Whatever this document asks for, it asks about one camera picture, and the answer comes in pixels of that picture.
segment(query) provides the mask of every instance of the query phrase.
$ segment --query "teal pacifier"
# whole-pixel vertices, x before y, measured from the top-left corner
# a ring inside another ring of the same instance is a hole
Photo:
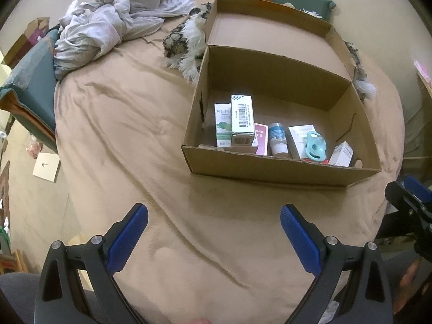
[[[327,158],[325,156],[327,145],[324,138],[317,132],[310,131],[306,140],[306,155],[315,162],[325,161]]]

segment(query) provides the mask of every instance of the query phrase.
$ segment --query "beige bed sheet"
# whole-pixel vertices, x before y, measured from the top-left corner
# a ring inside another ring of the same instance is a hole
[[[211,0],[199,0],[199,3]],[[269,186],[191,174],[181,144],[193,87],[163,66],[163,37],[181,19],[69,74],[55,93],[57,145],[83,233],[104,234],[136,202],[150,214],[115,275],[150,323],[284,323],[309,287],[280,223],[294,203],[325,235],[363,245],[398,174],[402,107],[388,77],[362,56],[378,88],[366,100],[382,172],[346,190]]]

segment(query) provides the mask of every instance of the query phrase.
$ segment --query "metal screw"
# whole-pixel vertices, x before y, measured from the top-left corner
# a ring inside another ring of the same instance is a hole
[[[377,245],[375,242],[368,242],[369,250],[375,251],[377,249]]]
[[[102,237],[100,235],[96,235],[92,237],[92,244],[99,245],[102,242]]]
[[[330,245],[336,245],[338,242],[338,239],[336,239],[334,236],[328,236],[327,238],[326,238],[326,241],[327,241],[327,243],[328,244],[330,244]]]
[[[53,249],[55,249],[55,250],[57,250],[60,246],[61,246],[61,241],[54,241],[54,242],[51,244],[51,248],[53,248]]]

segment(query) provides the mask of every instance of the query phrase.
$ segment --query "white bottle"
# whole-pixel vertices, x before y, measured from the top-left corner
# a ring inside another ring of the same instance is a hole
[[[281,123],[272,123],[269,125],[269,143],[273,156],[289,157],[285,130]]]

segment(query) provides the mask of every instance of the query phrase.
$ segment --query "open cardboard box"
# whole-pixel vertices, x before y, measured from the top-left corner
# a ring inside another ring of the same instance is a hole
[[[191,172],[285,184],[348,186],[381,171],[363,105],[351,84],[354,63],[332,25],[263,0],[215,0],[183,154]],[[327,156],[347,141],[363,168],[221,151],[215,103],[251,95],[256,123],[313,124]]]

